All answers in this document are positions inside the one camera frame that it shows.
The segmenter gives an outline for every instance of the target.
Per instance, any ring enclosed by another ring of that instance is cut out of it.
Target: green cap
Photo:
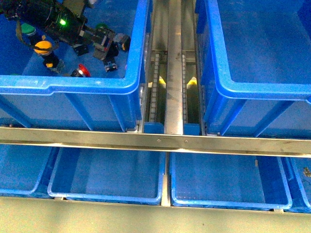
[[[108,26],[105,23],[99,23],[96,25],[96,29],[99,29],[99,28],[108,28]]]
[[[24,34],[31,34],[35,31],[35,28],[27,23],[21,25],[21,32]]]

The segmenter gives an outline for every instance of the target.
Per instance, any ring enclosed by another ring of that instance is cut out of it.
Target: green button
[[[27,23],[21,25],[21,32],[24,34],[31,34],[35,31],[35,28]]]

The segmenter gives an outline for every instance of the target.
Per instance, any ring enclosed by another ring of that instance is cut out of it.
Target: metal frame
[[[181,0],[169,3],[165,133],[184,134],[183,63],[181,45]]]
[[[0,144],[311,158],[311,140],[0,127]]]

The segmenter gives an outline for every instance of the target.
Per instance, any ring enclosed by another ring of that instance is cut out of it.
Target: blue plastic bin
[[[15,22],[0,16],[0,124],[27,128],[126,131],[141,119],[139,84],[145,82],[144,42],[150,32],[152,0],[109,0],[86,9],[88,26],[104,22],[117,33],[131,35],[128,53],[116,57],[117,71],[106,73],[90,53],[78,57],[62,43],[55,54],[71,74],[79,63],[92,78],[55,76],[42,58],[15,36]]]
[[[208,134],[311,138],[311,1],[197,0]]]
[[[163,133],[163,126],[145,131]],[[69,200],[157,205],[164,169],[164,152],[63,148],[48,193]]]
[[[171,176],[174,206],[269,210],[292,205],[278,157],[172,153]]]
[[[311,213],[311,159],[282,158],[293,206],[288,211]]]
[[[0,145],[0,196],[50,198],[58,148]]]

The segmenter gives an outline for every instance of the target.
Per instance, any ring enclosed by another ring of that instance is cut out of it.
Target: green indicator light
[[[59,21],[59,23],[60,23],[61,25],[63,25],[63,26],[66,25],[66,21],[64,21],[63,19],[61,19],[61,20]]]

